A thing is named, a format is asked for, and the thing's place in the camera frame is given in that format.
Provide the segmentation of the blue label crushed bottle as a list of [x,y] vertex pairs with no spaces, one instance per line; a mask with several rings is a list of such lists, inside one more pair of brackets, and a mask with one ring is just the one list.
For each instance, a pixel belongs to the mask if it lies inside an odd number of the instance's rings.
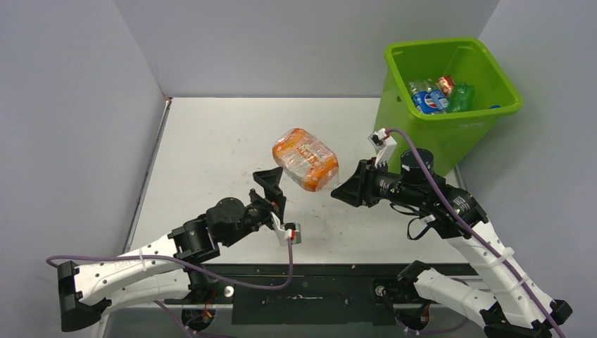
[[448,108],[449,100],[439,88],[432,89],[429,95],[439,111],[445,111]]

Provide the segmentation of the pepsi bottle blue cap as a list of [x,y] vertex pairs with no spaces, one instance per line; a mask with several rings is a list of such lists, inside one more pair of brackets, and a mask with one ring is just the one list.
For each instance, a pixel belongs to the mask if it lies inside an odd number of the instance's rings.
[[433,115],[440,113],[440,110],[431,97],[432,87],[426,80],[416,80],[408,83],[411,99],[416,109],[425,114]]

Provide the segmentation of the crushed red label bottle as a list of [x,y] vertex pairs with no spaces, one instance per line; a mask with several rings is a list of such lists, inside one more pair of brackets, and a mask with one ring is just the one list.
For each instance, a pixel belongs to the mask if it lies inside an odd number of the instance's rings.
[[445,75],[436,81],[436,85],[446,98],[450,98],[455,87],[455,82],[450,75]]

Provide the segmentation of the green soda bottle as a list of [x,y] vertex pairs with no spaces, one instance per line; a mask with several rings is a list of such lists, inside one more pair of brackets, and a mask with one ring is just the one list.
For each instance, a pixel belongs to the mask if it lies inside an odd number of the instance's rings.
[[474,85],[465,82],[457,84],[451,92],[446,112],[460,113],[470,111],[472,109],[475,92],[476,89]]

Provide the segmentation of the large orange tea bottle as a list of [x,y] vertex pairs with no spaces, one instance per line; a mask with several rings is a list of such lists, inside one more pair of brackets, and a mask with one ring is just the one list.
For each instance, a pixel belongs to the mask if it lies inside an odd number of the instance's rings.
[[337,155],[304,129],[294,128],[282,135],[272,147],[272,157],[307,192],[331,190],[339,183]]

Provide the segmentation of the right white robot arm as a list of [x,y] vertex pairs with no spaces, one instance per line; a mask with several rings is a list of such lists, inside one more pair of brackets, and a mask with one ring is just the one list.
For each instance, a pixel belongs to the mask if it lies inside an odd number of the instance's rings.
[[566,301],[550,297],[532,282],[475,198],[434,173],[434,157],[426,149],[405,151],[399,173],[361,160],[331,195],[354,207],[387,200],[412,210],[487,286],[486,291],[474,289],[414,261],[398,275],[398,292],[406,301],[441,304],[480,326],[488,337],[551,337],[561,333],[572,314]]

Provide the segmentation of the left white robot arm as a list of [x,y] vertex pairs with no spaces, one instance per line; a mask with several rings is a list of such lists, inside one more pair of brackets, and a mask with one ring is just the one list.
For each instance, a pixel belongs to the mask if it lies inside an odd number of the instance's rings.
[[198,217],[157,240],[116,257],[52,256],[46,261],[57,269],[61,329],[82,330],[104,315],[145,302],[188,299],[205,301],[215,273],[202,263],[267,227],[282,246],[297,240],[297,231],[285,228],[286,198],[279,188],[283,169],[253,174],[263,195],[250,190],[249,204],[227,197]]

